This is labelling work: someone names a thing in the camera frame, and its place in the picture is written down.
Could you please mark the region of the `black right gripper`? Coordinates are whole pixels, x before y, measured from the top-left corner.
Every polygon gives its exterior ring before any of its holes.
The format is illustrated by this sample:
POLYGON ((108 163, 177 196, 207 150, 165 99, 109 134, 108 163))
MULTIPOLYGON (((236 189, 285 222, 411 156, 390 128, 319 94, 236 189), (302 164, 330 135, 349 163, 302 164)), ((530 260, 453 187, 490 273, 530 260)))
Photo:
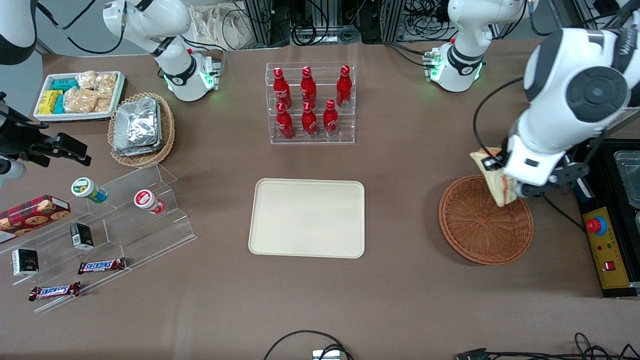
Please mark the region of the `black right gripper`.
POLYGON ((36 127, 20 126, 10 120, 5 120, 0 127, 0 155, 10 160, 32 162, 41 167, 50 166, 50 158, 42 151, 53 148, 57 153, 64 154, 64 158, 89 167, 92 157, 87 155, 88 146, 67 133, 59 132, 47 142, 50 136, 41 133, 36 127))

